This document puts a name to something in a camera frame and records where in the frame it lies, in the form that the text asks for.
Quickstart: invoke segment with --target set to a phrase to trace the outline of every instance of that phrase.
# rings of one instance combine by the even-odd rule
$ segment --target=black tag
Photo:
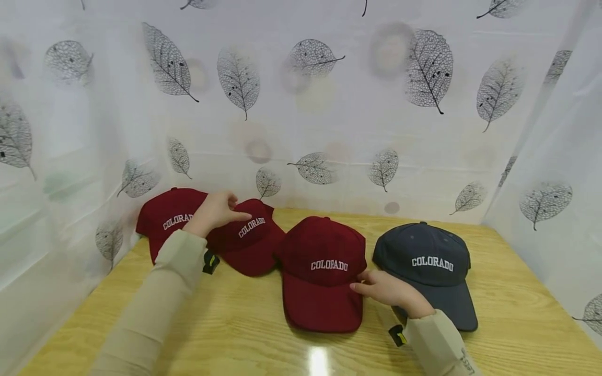
[[[211,251],[205,252],[205,266],[203,267],[203,273],[213,274],[218,265],[220,265],[220,258]]]
[[[403,327],[401,324],[395,325],[393,328],[389,329],[389,335],[393,338],[393,341],[397,345],[397,347],[401,347],[408,343],[408,340],[403,335]]]

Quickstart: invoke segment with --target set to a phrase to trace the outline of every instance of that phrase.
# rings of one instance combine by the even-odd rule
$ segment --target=beige sleeve
[[[462,336],[442,311],[409,319],[403,333],[428,376],[482,375],[468,355]]]
[[[163,244],[140,289],[121,314],[90,375],[151,375],[184,298],[202,273],[207,241],[182,230]]]

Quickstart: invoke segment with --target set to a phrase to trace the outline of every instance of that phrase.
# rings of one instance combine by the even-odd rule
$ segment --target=hand
[[[408,317],[422,318],[435,314],[426,298],[410,284],[381,270],[365,270],[358,275],[363,283],[352,283],[351,290],[387,306],[403,308]]]
[[[207,234],[216,227],[222,227],[234,221],[250,220],[252,216],[249,213],[234,211],[237,201],[238,197],[230,191],[208,195],[183,230],[206,238]]]

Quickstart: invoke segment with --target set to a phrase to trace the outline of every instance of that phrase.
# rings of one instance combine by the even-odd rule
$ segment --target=wooden surface
[[[326,214],[275,210],[275,220],[285,231],[309,215]],[[366,237],[370,267],[378,236],[411,222],[328,216]],[[463,337],[486,375],[602,374],[602,353],[494,230],[431,224],[458,234],[470,249],[467,281],[479,329]],[[148,242],[142,239],[20,374],[85,375],[151,267]],[[157,364],[158,374],[423,374],[411,348],[396,348],[386,334],[383,321],[394,316],[379,303],[365,301],[364,320],[354,334],[304,333],[287,325],[281,293],[278,271],[250,278],[222,262],[212,276],[203,275],[198,290],[182,307]]]

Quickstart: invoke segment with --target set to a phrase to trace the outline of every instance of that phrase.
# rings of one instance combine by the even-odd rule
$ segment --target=dark red baseball cap
[[[276,266],[274,250],[285,235],[272,220],[274,208],[251,199],[239,203],[234,210],[253,217],[212,230],[207,235],[207,247],[245,276],[271,271]]]
[[[207,193],[192,188],[172,188],[142,206],[136,232],[149,238],[153,264],[169,235],[190,221],[206,197]]]
[[[287,320],[322,333],[357,330],[363,299],[349,284],[367,267],[365,249],[359,232],[330,218],[308,217],[293,227],[275,255]]]

